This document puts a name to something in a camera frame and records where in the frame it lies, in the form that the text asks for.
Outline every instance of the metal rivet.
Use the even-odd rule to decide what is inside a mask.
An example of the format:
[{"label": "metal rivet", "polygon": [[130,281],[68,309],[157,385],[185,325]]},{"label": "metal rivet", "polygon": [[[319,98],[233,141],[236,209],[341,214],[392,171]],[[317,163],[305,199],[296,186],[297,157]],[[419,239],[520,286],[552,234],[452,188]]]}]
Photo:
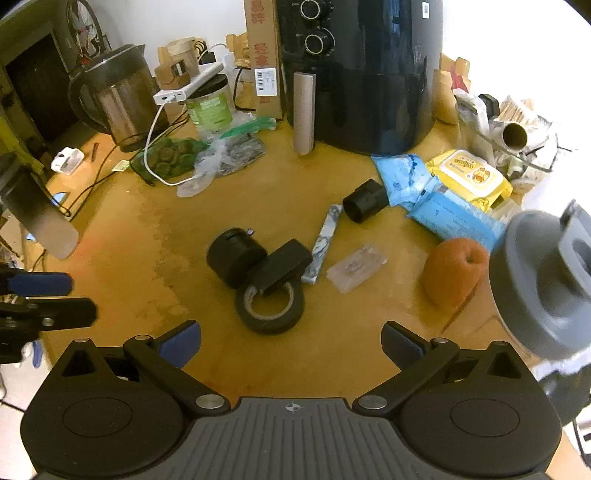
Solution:
[{"label": "metal rivet", "polygon": [[388,405],[386,399],[378,395],[364,395],[359,399],[358,403],[368,410],[379,410]]},{"label": "metal rivet", "polygon": [[197,400],[195,400],[196,406],[205,408],[206,410],[215,410],[216,408],[223,407],[224,403],[226,402],[223,397],[214,393],[201,395],[197,398]]}]

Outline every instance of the electrical tape roll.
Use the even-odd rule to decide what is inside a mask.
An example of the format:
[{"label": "electrical tape roll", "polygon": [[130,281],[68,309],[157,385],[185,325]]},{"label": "electrical tape roll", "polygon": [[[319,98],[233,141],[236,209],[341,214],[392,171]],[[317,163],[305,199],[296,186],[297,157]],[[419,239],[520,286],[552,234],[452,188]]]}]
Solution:
[{"label": "electrical tape roll", "polygon": [[252,309],[252,301],[257,294],[256,287],[248,283],[236,292],[236,311],[251,330],[266,335],[276,335],[291,329],[304,313],[304,291],[300,279],[288,280],[283,288],[290,296],[287,306],[275,315],[262,315]]}]

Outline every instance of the yellow wet wipes package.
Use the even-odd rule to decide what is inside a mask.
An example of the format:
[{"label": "yellow wet wipes package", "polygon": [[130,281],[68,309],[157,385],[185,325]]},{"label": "yellow wet wipes package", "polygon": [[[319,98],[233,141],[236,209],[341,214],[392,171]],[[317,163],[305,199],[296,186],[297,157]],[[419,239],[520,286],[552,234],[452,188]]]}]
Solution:
[{"label": "yellow wet wipes package", "polygon": [[511,196],[511,183],[486,161],[466,150],[449,150],[425,162],[431,175],[483,212],[500,196]]}]

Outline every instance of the logo symbol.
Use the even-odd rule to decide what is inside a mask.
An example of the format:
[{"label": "logo symbol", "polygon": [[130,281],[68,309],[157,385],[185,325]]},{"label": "logo symbol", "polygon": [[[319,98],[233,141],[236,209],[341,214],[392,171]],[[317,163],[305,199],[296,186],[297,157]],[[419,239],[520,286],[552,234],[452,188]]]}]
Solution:
[{"label": "logo symbol", "polygon": [[301,410],[304,407],[302,407],[301,405],[298,405],[297,403],[291,402],[291,403],[288,403],[283,408],[286,409],[286,410],[288,410],[288,411],[290,411],[290,412],[292,412],[292,413],[295,413],[296,411]]}]

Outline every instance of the gray rubber pad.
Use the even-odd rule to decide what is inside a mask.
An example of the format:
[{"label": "gray rubber pad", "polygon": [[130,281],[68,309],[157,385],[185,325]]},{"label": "gray rubber pad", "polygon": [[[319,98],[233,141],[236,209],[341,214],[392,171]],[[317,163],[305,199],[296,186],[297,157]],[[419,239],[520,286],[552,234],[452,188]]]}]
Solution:
[{"label": "gray rubber pad", "polygon": [[[53,478],[44,474],[39,480]],[[227,415],[197,420],[166,460],[127,478],[464,479],[425,463],[406,447],[388,420],[357,415],[340,398],[243,398]],[[548,480],[542,473],[521,480],[526,478]]]}]

